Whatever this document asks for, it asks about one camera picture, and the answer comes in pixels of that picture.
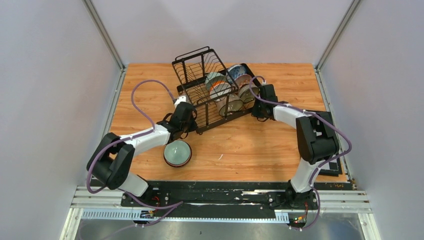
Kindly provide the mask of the beige bowl black rim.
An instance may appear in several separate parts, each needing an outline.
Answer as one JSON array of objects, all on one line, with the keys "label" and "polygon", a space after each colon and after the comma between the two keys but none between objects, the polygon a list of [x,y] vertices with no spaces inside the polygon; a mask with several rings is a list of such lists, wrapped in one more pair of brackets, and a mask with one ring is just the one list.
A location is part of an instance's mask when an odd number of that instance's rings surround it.
[{"label": "beige bowl black rim", "polygon": [[243,101],[235,94],[229,94],[216,101],[218,114],[221,117],[240,111],[243,108]]}]

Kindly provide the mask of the celadon bowl black rim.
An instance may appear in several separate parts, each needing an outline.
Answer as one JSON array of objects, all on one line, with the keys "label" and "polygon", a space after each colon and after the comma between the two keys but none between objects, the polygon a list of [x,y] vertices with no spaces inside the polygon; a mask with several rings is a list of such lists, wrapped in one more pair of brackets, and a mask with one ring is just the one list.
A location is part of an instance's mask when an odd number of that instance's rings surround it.
[{"label": "celadon bowl black rim", "polygon": [[192,157],[190,145],[182,140],[175,140],[165,146],[163,158],[165,162],[175,168],[186,165]]}]

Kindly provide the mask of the black wire dish rack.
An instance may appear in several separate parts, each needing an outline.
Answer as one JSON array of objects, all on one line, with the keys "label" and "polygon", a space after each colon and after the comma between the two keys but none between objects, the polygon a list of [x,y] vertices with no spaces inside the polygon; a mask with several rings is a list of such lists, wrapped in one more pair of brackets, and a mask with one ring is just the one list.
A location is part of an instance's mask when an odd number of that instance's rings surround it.
[{"label": "black wire dish rack", "polygon": [[252,112],[259,93],[259,81],[246,63],[225,66],[216,51],[205,46],[176,56],[172,62],[180,85],[177,91],[186,95],[197,113],[196,133],[204,132]]}]

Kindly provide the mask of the blue floral bowl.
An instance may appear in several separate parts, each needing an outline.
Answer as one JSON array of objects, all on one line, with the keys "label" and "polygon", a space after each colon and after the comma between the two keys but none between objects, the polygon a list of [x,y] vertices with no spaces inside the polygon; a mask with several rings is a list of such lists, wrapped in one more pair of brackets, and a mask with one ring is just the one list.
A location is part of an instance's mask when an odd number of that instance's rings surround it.
[{"label": "blue floral bowl", "polygon": [[233,84],[237,78],[247,74],[247,69],[242,64],[235,64],[227,69],[226,79],[230,84]]}]

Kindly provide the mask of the celadon bowl brown rim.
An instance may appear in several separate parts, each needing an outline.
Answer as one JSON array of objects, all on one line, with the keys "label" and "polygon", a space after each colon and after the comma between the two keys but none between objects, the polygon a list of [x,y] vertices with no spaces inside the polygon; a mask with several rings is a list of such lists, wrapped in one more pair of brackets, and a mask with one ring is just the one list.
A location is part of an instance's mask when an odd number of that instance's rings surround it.
[{"label": "celadon bowl brown rim", "polygon": [[226,83],[227,77],[219,72],[210,72],[206,75],[205,88],[209,92],[215,85]]}]

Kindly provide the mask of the red white patterned bowl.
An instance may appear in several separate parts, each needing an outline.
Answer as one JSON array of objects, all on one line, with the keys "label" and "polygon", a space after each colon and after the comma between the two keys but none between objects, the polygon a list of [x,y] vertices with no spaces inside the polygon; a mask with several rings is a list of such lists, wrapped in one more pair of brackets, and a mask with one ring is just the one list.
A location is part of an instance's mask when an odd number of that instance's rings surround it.
[{"label": "red white patterned bowl", "polygon": [[251,79],[252,79],[251,75],[242,74],[235,79],[235,83],[239,88],[241,88],[242,86],[249,84]]}]

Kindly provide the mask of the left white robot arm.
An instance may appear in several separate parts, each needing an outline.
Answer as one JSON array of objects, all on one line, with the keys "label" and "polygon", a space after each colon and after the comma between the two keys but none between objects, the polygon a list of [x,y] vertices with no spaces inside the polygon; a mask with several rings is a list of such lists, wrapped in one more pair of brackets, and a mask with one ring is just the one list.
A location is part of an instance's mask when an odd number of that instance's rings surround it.
[{"label": "left white robot arm", "polygon": [[197,111],[188,102],[176,105],[174,113],[169,113],[153,127],[136,133],[118,136],[107,133],[100,141],[87,163],[87,178],[97,178],[110,190],[119,189],[132,194],[140,206],[149,206],[153,193],[142,177],[130,172],[133,158],[152,148],[165,146],[181,139],[183,134],[197,128]]}]

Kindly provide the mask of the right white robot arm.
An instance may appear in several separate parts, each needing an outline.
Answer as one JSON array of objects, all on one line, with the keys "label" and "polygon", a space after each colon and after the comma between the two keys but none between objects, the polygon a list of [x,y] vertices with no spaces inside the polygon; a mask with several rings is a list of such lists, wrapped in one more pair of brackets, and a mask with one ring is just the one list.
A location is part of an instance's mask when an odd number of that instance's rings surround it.
[{"label": "right white robot arm", "polygon": [[301,109],[285,101],[278,102],[272,84],[258,89],[259,93],[253,95],[253,116],[282,122],[296,130],[300,162],[289,181],[285,201],[290,208],[298,209],[306,201],[304,193],[312,190],[319,165],[339,152],[333,116],[329,111]]}]

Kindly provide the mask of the black white checkerboard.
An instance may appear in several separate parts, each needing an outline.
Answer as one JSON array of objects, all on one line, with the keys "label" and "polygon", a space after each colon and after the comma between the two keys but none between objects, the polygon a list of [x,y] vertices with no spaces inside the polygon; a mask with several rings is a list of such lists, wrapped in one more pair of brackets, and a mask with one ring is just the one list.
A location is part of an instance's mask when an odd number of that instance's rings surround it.
[{"label": "black white checkerboard", "polygon": [[[332,114],[328,111],[316,112],[318,116],[333,125]],[[297,120],[298,150],[302,159],[316,164],[333,158],[339,153],[340,143],[336,131],[315,116],[301,117]],[[340,158],[333,159],[322,166],[319,175],[338,177],[342,174]]]}]

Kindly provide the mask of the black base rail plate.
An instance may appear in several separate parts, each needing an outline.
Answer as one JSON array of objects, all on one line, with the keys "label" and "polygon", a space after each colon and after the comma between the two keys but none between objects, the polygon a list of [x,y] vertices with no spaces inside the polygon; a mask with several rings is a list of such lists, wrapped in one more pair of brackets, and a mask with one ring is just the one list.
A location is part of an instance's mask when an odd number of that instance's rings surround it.
[{"label": "black base rail plate", "polygon": [[149,181],[147,191],[136,200],[123,194],[121,206],[166,207],[181,203],[169,217],[201,219],[272,219],[276,210],[301,214],[318,209],[312,190],[295,193],[287,182]]}]

